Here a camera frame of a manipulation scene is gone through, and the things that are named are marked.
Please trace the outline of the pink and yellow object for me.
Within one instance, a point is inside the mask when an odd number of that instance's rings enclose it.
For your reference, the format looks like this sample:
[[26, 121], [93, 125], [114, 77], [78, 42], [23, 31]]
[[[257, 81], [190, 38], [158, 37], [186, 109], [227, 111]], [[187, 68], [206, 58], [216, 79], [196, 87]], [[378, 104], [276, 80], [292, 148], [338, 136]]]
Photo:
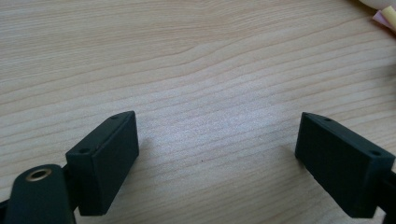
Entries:
[[396, 0], [359, 0], [376, 10], [373, 19], [396, 32]]

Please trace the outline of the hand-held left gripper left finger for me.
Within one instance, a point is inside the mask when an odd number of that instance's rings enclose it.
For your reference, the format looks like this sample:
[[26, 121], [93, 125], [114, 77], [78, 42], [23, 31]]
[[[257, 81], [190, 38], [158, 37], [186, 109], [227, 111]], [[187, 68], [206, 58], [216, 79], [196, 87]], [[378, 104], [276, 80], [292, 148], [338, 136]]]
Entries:
[[66, 154], [82, 216], [104, 215], [139, 155], [134, 111], [109, 117]]

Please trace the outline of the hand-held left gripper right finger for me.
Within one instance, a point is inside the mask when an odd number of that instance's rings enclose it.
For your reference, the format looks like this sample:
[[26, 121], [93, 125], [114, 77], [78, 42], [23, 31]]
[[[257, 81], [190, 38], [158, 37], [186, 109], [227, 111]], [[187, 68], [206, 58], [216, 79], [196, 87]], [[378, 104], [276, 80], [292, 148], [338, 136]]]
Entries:
[[296, 158], [350, 217], [396, 218], [396, 156], [333, 119], [304, 112]]

